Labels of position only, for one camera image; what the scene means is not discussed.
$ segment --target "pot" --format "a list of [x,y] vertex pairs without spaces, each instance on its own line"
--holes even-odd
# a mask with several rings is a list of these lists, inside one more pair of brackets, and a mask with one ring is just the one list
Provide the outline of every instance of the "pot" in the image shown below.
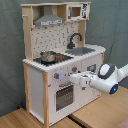
[[41,59],[44,62],[53,62],[56,58],[56,53],[53,51],[44,51],[40,53]]

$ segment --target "faucet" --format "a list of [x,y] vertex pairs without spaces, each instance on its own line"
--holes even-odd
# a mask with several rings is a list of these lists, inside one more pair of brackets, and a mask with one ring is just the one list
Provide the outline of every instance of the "faucet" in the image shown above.
[[74,33],[74,34],[71,36],[71,38],[70,38],[70,43],[67,45],[67,48],[68,48],[68,49],[73,49],[73,47],[75,47],[75,44],[73,44],[73,42],[72,42],[73,37],[74,37],[75,35],[80,36],[80,41],[82,41],[82,35],[81,35],[80,33]]

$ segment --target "stove top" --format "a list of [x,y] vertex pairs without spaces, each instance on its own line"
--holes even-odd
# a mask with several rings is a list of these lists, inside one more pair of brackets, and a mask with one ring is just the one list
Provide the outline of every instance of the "stove top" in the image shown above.
[[41,57],[39,57],[39,58],[34,59],[33,61],[48,67],[48,66],[52,66],[52,65],[57,64],[57,63],[62,63],[64,61],[73,59],[73,57],[70,57],[70,56],[67,56],[67,55],[64,55],[64,54],[61,54],[61,53],[56,53],[56,56],[61,56],[61,59],[56,57],[55,61],[44,62],[44,61],[41,60]]

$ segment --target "burner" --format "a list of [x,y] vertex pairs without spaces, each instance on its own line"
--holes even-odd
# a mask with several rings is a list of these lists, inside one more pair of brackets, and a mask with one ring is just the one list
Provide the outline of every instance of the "burner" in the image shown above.
[[61,63],[61,62],[67,61],[69,59],[73,59],[73,57],[70,57],[70,56],[67,56],[67,55],[63,55],[63,54],[60,54],[60,53],[56,53],[56,60],[55,61],[45,62],[45,61],[42,61],[41,57],[40,57],[40,58],[34,59],[34,62],[40,63],[40,64],[45,65],[45,66],[48,67],[48,66],[51,66],[51,65],[54,65],[54,64],[57,64],[57,63]]

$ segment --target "oven window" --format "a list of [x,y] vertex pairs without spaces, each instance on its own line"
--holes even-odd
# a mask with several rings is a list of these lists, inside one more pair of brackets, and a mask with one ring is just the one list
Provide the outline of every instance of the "oven window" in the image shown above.
[[73,103],[73,85],[56,92],[56,111]]

